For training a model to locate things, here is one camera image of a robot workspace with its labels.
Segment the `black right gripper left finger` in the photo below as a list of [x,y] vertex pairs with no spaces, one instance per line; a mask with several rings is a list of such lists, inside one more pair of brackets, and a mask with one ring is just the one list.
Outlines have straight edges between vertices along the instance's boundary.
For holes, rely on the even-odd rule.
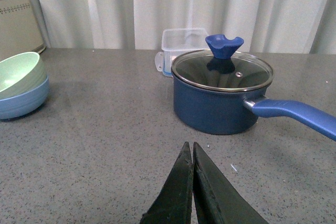
[[194,166],[185,142],[159,195],[140,223],[190,223]]

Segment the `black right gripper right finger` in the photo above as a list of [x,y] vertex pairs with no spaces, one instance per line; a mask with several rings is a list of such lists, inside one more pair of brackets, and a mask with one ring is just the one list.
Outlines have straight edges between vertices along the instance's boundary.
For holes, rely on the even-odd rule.
[[197,142],[193,144],[193,161],[193,191],[199,223],[267,223]]

